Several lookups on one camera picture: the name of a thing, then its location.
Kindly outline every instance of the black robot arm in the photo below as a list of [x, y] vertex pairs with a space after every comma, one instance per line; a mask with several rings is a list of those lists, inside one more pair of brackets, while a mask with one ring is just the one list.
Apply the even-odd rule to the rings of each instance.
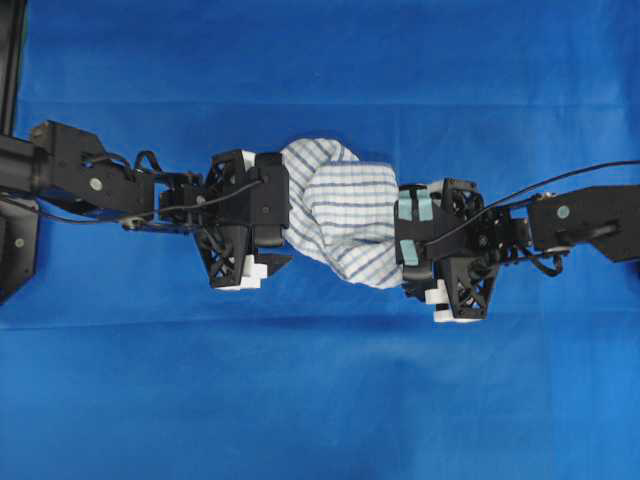
[[[501, 266], [529, 262], [556, 276], [563, 257], [580, 243], [613, 262], [640, 258], [639, 185], [537, 194], [485, 207], [475, 183], [445, 179], [401, 187], [399, 197], [396, 260], [404, 289], [436, 305], [436, 321], [486, 318]], [[526, 215], [516, 217], [518, 210]]]
[[[90, 220], [44, 213], [36, 198]], [[149, 151], [131, 165], [96, 135], [56, 122], [34, 128], [29, 141], [0, 136], [2, 301], [35, 272], [39, 216], [191, 234], [213, 288], [258, 288], [290, 260], [260, 253], [282, 246], [289, 226], [289, 175], [279, 153], [217, 155], [203, 177], [164, 172]]]

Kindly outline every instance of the blue fabric background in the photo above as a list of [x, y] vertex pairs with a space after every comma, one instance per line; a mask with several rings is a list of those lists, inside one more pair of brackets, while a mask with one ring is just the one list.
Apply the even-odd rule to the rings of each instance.
[[[636, 1], [30, 2], [17, 134], [129, 157], [302, 135], [488, 200], [640, 154]], [[640, 182], [615, 170], [554, 186]], [[638, 478], [640, 276], [579, 248], [503, 270], [490, 318], [296, 255], [210, 291], [188, 237], [41, 224], [0, 312], [0, 478]]]

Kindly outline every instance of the checkered cloth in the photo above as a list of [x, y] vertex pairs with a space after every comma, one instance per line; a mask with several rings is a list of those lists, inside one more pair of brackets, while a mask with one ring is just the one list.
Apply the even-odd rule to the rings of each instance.
[[393, 169], [360, 162], [340, 142], [324, 138], [296, 140], [282, 155], [292, 206], [285, 239], [347, 282], [376, 288], [400, 285]]

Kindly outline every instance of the wire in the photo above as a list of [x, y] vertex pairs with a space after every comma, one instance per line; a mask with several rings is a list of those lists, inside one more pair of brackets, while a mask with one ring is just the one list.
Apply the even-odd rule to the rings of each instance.
[[133, 170], [131, 169], [129, 160], [124, 158], [122, 155], [118, 155], [117, 153], [105, 152], [95, 157], [85, 158], [82, 163], [84, 163], [84, 165], [87, 167], [92, 167], [96, 163], [109, 162], [111, 160], [118, 160], [119, 162], [121, 162], [125, 168], [125, 171], [127, 172], [127, 175], [129, 176], [129, 180], [133, 180]]
[[3, 203], [8, 203], [10, 205], [13, 205], [14, 207], [18, 207], [21, 208], [22, 210], [26, 210], [29, 211], [31, 213], [35, 213], [36, 215], [39, 215], [43, 218], [48, 218], [49, 220], [54, 220], [56, 222], [61, 222], [61, 223], [69, 223], [69, 224], [73, 224], [73, 225], [97, 225], [100, 223], [119, 223], [119, 222], [123, 222], [126, 220], [131, 220], [131, 219], [135, 219], [138, 217], [147, 217], [150, 215], [156, 215], [156, 214], [163, 214], [163, 213], [168, 213], [168, 212], [175, 212], [175, 211], [184, 211], [184, 210], [198, 210], [204, 207], [208, 207], [209, 205], [214, 205], [216, 203], [220, 203], [220, 202], [224, 202], [226, 200], [230, 200], [231, 198], [240, 195], [242, 192], [249, 190], [250, 188], [253, 188], [259, 184], [262, 183], [262, 180], [255, 180], [251, 183], [247, 183], [246, 185], [243, 185], [242, 187], [238, 188], [237, 190], [234, 190], [231, 193], [228, 193], [226, 195], [223, 195], [221, 197], [218, 198], [214, 198], [212, 200], [207, 200], [206, 202], [202, 202], [202, 203], [198, 203], [195, 205], [173, 205], [171, 207], [164, 207], [164, 208], [158, 208], [156, 210], [150, 210], [148, 212], [142, 212], [142, 213], [132, 213], [132, 214], [127, 214], [127, 215], [121, 215], [118, 217], [112, 217], [112, 218], [97, 218], [95, 220], [73, 220], [71, 218], [64, 218], [64, 217], [59, 217], [57, 215], [53, 215], [51, 213], [47, 213], [47, 212], [43, 212], [40, 211], [36, 208], [32, 208], [32, 207], [28, 207], [26, 205], [23, 205], [20, 202], [16, 202], [14, 200], [10, 200], [8, 198], [5, 198], [3, 196], [0, 196], [0, 202]]
[[138, 152], [138, 155], [136, 156], [136, 163], [133, 165], [133, 168], [135, 170], [142, 168], [142, 161], [145, 158], [147, 159], [147, 161], [149, 162], [149, 165], [151, 165], [151, 168], [153, 170], [155, 170], [156, 172], [162, 172], [162, 168], [158, 163], [156, 154], [153, 153], [151, 150], [142, 150], [141, 152]]
[[542, 273], [544, 273], [548, 277], [557, 277], [562, 273], [564, 266], [562, 265], [561, 255], [556, 254], [553, 256], [553, 266], [555, 268], [554, 269], [554, 268], [547, 267], [544, 263], [540, 261], [540, 259], [536, 255], [533, 255], [526, 247], [522, 245], [518, 245], [518, 248], [524, 254], [527, 260], [533, 263], [533, 265], [538, 270], [540, 270]]
[[512, 200], [512, 199], [514, 199], [516, 197], [519, 197], [520, 195], [524, 195], [525, 193], [528, 193], [531, 190], [536, 190], [536, 189], [538, 189], [540, 187], [544, 187], [545, 185], [549, 185], [550, 183], [555, 183], [555, 182], [558, 182], [560, 180], [564, 180], [565, 178], [575, 177], [576, 175], [582, 175], [583, 173], [589, 173], [589, 172], [593, 172], [595, 170], [601, 170], [603, 168], [624, 167], [624, 166], [628, 166], [628, 165], [640, 165], [640, 160], [624, 160], [624, 161], [621, 161], [621, 162], [599, 163], [597, 165], [592, 165], [590, 167], [584, 167], [584, 168], [579, 168], [577, 170], [571, 170], [570, 172], [563, 173], [562, 175], [557, 175], [555, 177], [548, 178], [547, 180], [543, 180], [541, 182], [534, 183], [533, 185], [529, 185], [528, 187], [525, 187], [522, 190], [518, 190], [515, 193], [512, 193], [510, 195], [507, 195], [504, 198], [501, 198], [500, 200], [496, 200], [492, 204], [484, 207], [482, 210], [480, 210], [478, 213], [473, 215], [468, 220], [466, 220], [463, 223], [461, 223], [460, 225], [458, 225], [457, 227], [454, 227], [451, 230], [449, 230], [449, 231], [447, 231], [447, 232], [445, 232], [445, 233], [443, 233], [441, 235], [438, 235], [436, 238], [434, 238], [432, 240], [429, 240], [428, 242], [425, 242], [424, 246], [430, 247], [430, 246], [433, 246], [433, 245], [436, 245], [436, 244], [440, 243], [441, 241], [449, 238], [451, 235], [454, 235], [454, 234], [458, 233], [460, 230], [463, 230], [469, 224], [475, 222], [478, 218], [480, 218], [482, 215], [487, 213], [492, 208], [495, 208], [495, 207], [497, 207], [498, 205], [500, 205], [500, 204], [502, 204], [504, 202], [508, 202], [509, 200]]

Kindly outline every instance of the white and blue plaid towel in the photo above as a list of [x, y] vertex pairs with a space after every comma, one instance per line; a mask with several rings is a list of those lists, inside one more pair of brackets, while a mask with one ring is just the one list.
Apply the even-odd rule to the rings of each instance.
[[326, 263], [343, 280], [376, 288], [397, 287], [393, 169], [360, 162], [336, 140], [300, 139], [282, 150], [289, 170], [292, 210], [285, 239]]

